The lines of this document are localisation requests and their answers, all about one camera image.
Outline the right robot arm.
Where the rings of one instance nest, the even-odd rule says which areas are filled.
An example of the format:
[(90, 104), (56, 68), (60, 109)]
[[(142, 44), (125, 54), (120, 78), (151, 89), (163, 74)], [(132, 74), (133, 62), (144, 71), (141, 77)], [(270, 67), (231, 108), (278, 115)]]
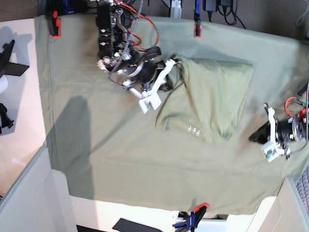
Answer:
[(142, 48), (142, 39), (135, 33), (138, 21), (152, 20), (142, 14), (143, 1), (138, 9), (123, 0), (98, 0), (96, 26), (98, 29), (97, 67), (108, 74), (108, 80), (121, 89), (150, 92), (158, 84), (158, 90), (173, 89), (172, 80), (164, 71), (168, 63), (156, 62), (161, 55), (159, 37), (149, 48)]

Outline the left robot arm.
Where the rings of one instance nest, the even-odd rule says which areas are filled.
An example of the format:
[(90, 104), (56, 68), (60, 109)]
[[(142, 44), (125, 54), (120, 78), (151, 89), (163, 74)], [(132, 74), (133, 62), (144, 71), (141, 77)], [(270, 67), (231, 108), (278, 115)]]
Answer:
[(279, 120), (268, 103), (264, 103), (268, 121), (249, 136), (249, 141), (264, 145), (273, 143), (279, 149), (284, 150), (286, 155), (291, 154), (289, 143), (304, 142), (309, 140), (309, 86), (304, 85), (297, 93), (298, 96), (306, 93), (304, 101), (298, 97), (289, 97), (284, 103), (284, 112), (287, 118)]

